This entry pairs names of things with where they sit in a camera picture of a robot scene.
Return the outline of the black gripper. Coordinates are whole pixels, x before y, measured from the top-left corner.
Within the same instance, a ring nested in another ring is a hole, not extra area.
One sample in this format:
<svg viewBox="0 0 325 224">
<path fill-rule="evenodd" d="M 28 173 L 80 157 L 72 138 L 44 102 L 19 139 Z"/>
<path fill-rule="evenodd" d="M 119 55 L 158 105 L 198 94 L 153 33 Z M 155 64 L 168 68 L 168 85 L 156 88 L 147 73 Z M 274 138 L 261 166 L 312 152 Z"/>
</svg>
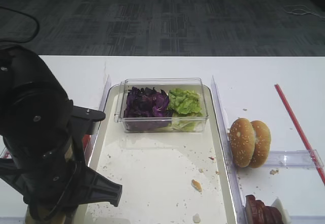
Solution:
<svg viewBox="0 0 325 224">
<path fill-rule="evenodd" d="M 11 159 L 1 159 L 1 178 L 23 195 L 31 218 L 41 223 L 83 204 L 118 207 L 122 185 L 85 162 L 84 133 L 3 135 Z"/>
</svg>

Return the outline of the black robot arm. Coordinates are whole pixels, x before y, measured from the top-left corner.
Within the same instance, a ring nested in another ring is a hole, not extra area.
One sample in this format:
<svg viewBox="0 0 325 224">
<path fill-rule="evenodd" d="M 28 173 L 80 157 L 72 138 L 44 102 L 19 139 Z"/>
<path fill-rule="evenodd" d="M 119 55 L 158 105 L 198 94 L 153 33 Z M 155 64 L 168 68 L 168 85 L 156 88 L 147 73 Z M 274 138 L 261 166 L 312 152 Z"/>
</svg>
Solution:
<svg viewBox="0 0 325 224">
<path fill-rule="evenodd" d="M 34 220 L 83 204 L 119 205 L 122 186 L 88 167 L 83 149 L 83 137 L 105 117 L 75 106 L 37 54 L 1 46 L 1 136 L 11 155 L 1 159 L 1 179 Z"/>
</svg>

